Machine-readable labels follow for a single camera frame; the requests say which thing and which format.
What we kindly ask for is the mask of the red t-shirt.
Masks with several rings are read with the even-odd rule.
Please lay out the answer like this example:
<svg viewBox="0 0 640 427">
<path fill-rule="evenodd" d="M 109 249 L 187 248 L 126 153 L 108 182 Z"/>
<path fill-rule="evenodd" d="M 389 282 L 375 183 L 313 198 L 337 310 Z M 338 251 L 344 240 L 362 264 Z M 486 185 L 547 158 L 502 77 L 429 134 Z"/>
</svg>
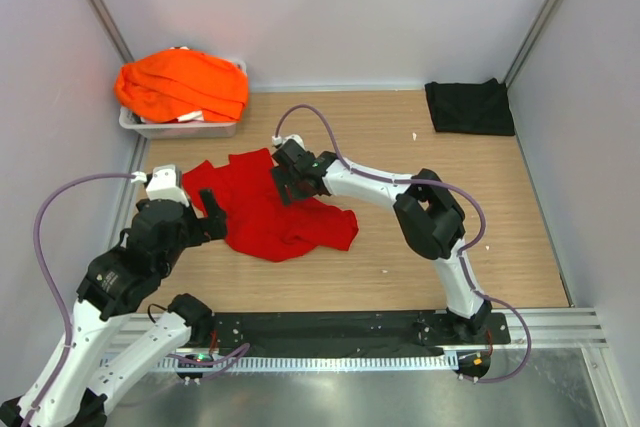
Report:
<svg viewBox="0 0 640 427">
<path fill-rule="evenodd" d="M 282 262 L 317 247 L 350 249 L 359 232 L 356 215 L 314 198 L 284 205 L 265 148 L 231 154 L 224 166 L 202 162 L 183 175 L 183 187 L 199 210 L 209 189 L 227 214 L 227 245 L 259 259 Z"/>
</svg>

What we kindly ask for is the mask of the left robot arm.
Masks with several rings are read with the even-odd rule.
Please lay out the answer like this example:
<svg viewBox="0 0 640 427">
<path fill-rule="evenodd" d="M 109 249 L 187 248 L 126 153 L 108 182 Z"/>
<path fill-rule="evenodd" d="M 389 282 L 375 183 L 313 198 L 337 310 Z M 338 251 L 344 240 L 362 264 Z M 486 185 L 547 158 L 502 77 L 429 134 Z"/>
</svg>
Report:
<svg viewBox="0 0 640 427">
<path fill-rule="evenodd" d="M 118 244 L 96 257 L 77 289 L 69 326 L 39 378 L 5 401 L 6 426 L 102 426 L 123 395 L 160 359 L 184 345 L 204 345 L 214 313 L 179 294 L 160 319 L 106 367 L 112 339 L 167 278 L 188 248 L 223 239 L 226 214 L 209 189 L 199 193 L 204 217 L 190 202 L 142 200 Z"/>
</svg>

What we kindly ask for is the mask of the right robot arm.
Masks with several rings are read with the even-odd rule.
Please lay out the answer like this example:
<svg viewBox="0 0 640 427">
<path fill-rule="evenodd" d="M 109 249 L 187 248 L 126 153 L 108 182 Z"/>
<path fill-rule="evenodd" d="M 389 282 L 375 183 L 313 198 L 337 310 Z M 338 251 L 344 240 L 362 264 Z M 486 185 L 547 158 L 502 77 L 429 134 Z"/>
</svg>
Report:
<svg viewBox="0 0 640 427">
<path fill-rule="evenodd" d="M 454 337 L 472 343 L 486 333 L 492 305 L 479 288 L 466 253 L 465 213 L 435 172 L 394 174 L 335 152 L 315 155 L 297 135 L 274 136 L 272 143 L 271 174 L 285 205 L 325 195 L 391 209 L 408 247 L 434 263 Z"/>
</svg>

